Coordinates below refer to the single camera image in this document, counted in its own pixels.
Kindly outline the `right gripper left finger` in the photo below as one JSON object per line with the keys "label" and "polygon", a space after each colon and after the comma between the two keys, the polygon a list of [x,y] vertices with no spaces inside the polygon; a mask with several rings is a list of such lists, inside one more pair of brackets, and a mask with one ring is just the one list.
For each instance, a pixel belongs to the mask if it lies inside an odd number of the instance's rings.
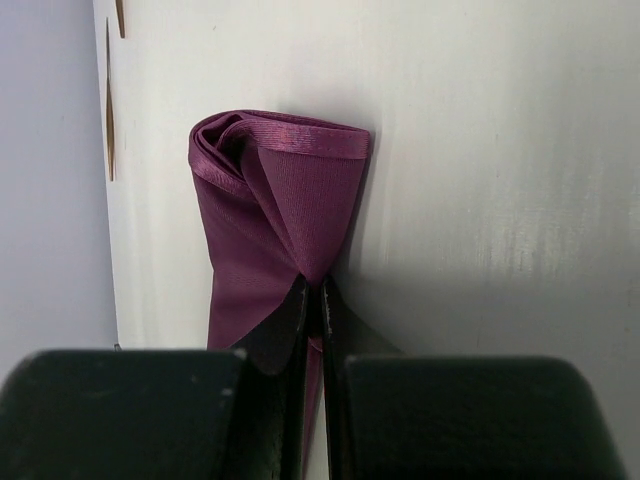
{"label": "right gripper left finger", "polygon": [[1,390],[5,479],[299,479],[308,285],[225,350],[49,350]]}

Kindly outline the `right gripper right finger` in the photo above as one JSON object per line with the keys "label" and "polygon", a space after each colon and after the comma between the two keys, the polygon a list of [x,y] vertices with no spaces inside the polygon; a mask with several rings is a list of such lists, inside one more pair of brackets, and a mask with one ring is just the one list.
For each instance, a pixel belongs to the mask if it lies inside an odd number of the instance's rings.
{"label": "right gripper right finger", "polygon": [[593,390],[551,357],[399,353],[319,293],[334,479],[623,479]]}

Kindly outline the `purple satin napkin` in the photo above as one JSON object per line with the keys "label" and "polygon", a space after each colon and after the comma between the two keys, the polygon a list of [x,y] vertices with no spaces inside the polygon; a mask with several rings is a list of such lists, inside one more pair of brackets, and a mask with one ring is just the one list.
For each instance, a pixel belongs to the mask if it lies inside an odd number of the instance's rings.
{"label": "purple satin napkin", "polygon": [[235,110],[197,123],[192,172],[213,268],[207,346],[246,353],[218,479],[300,479],[322,383],[321,295],[369,158],[355,127]]}

